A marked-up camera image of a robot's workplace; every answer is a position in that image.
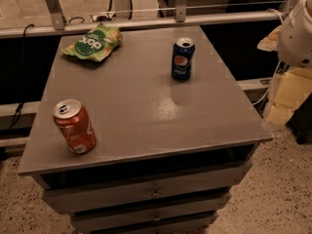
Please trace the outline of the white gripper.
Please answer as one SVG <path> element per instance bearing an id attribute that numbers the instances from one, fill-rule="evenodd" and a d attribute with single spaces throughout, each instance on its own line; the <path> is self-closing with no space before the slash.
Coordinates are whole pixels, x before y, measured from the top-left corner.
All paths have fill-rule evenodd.
<path id="1" fill-rule="evenodd" d="M 257 48 L 262 51 L 277 51 L 281 26 L 277 26 L 259 41 Z M 296 67 L 286 71 L 275 96 L 275 104 L 265 109 L 265 119 L 274 126 L 284 126 L 312 93 L 312 69 Z"/>

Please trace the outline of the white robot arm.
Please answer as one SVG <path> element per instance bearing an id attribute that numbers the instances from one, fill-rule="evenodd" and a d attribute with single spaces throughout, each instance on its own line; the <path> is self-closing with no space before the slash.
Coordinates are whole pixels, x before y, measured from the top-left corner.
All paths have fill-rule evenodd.
<path id="1" fill-rule="evenodd" d="M 312 0 L 299 0 L 257 48 L 276 51 L 278 66 L 288 67 L 282 74 L 274 71 L 264 109 L 267 124 L 283 126 L 312 93 Z"/>

